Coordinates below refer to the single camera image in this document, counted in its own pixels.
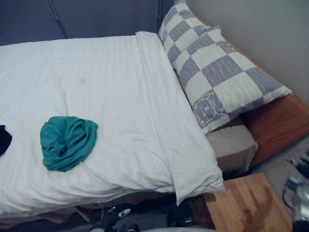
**wooden headboard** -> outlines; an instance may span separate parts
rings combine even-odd
[[[198,16],[197,18],[203,24],[209,25]],[[257,67],[267,72],[230,41],[227,42]],[[293,93],[246,112],[242,114],[242,118],[259,145],[250,167],[274,156],[309,132],[309,107]]]

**cable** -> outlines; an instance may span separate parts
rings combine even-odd
[[[162,16],[162,0],[156,1],[156,16],[161,17]]]
[[[52,0],[48,0],[48,3],[49,3],[49,6],[50,6],[50,8],[51,8],[51,10],[52,10],[52,12],[53,12],[53,15],[54,15],[55,19],[57,20],[57,23],[58,23],[58,25],[59,25],[59,27],[60,27],[60,30],[61,30],[61,32],[62,32],[64,38],[67,39],[67,38],[68,38],[68,35],[67,35],[67,33],[66,33],[66,30],[64,29],[64,27],[63,27],[63,25],[62,25],[61,20],[59,19],[59,16],[58,16],[58,14],[57,14],[57,11],[56,11],[56,9],[55,9],[55,7],[54,7],[54,4],[53,4]]]
[[[287,203],[287,201],[285,200],[285,194],[286,194],[286,186],[283,187],[282,194],[281,194],[281,198],[282,198],[284,204],[285,204],[287,207],[289,207],[290,209],[293,210],[293,207],[291,207],[291,206]]]

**black cloth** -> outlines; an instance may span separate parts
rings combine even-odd
[[[12,136],[5,130],[5,125],[0,125],[0,156],[8,149]]]

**checkered pillowcase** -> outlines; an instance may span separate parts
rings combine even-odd
[[[175,69],[205,134],[291,93],[232,48],[218,26],[183,50]]]
[[[192,14],[187,4],[180,2],[174,5],[165,16],[158,33],[171,64],[209,28]]]

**wooden nightstand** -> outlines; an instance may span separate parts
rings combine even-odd
[[[292,220],[263,173],[225,181],[191,201],[195,220],[219,232],[291,232]]]

